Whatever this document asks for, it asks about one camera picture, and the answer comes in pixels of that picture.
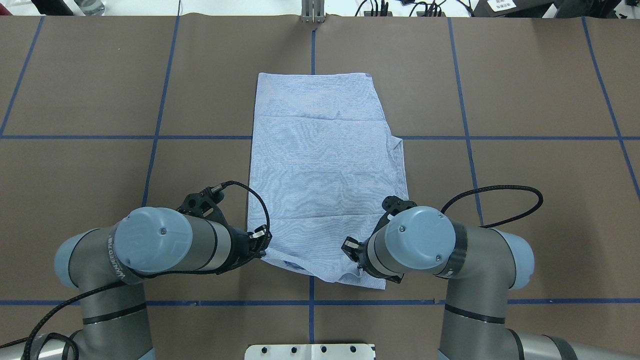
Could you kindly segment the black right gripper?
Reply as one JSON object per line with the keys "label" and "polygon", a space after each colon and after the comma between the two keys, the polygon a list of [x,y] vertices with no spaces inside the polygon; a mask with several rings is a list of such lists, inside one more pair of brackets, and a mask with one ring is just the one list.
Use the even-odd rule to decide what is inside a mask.
{"label": "black right gripper", "polygon": [[373,278],[391,281],[395,284],[402,282],[403,273],[391,271],[385,267],[376,251],[377,242],[383,244],[386,239],[386,228],[391,219],[400,212],[416,207],[416,203],[411,200],[403,200],[398,196],[387,196],[382,201],[382,209],[385,213],[377,222],[372,234],[366,241],[360,242],[348,236],[342,244],[342,251],[345,255],[357,264],[358,269],[364,271]]}

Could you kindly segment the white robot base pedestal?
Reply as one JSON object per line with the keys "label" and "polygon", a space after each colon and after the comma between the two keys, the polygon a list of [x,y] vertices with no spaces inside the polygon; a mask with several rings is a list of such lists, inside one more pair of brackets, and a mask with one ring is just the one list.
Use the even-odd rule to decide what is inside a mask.
{"label": "white robot base pedestal", "polygon": [[375,360],[374,344],[254,344],[244,354],[245,360]]}

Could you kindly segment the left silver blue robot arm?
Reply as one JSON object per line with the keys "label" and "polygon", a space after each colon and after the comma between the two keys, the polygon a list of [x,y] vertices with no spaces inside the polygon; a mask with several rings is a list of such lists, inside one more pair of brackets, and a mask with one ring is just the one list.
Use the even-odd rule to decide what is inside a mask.
{"label": "left silver blue robot arm", "polygon": [[[265,224],[231,226],[219,203],[239,186],[260,203]],[[46,313],[29,335],[1,346],[3,360],[153,360],[144,282],[167,275],[222,275],[266,254],[272,239],[265,201],[226,181],[188,194],[176,209],[140,207],[118,223],[67,239],[55,274],[78,295]]]}

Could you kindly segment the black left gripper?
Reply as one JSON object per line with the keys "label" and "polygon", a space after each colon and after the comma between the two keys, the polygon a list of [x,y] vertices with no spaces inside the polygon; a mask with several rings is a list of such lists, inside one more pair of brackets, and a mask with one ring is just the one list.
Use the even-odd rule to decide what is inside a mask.
{"label": "black left gripper", "polygon": [[180,273],[226,273],[266,255],[266,249],[273,236],[265,201],[251,187],[243,187],[258,200],[265,216],[263,225],[254,231],[243,231],[229,225],[218,207],[224,200],[224,189],[225,186],[209,186],[198,193],[188,194],[177,208],[177,211],[186,217],[205,221],[214,237],[214,248],[208,260],[195,269],[179,269]]}

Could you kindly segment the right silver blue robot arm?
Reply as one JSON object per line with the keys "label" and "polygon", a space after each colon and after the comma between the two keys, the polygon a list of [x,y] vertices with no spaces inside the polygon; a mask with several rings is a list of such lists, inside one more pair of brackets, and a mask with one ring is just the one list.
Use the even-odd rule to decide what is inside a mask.
{"label": "right silver blue robot arm", "polygon": [[440,360],[637,360],[638,355],[506,327],[508,293],[535,270],[530,244],[496,228],[471,227],[397,196],[368,239],[342,251],[374,278],[400,283],[410,272],[447,281]]}

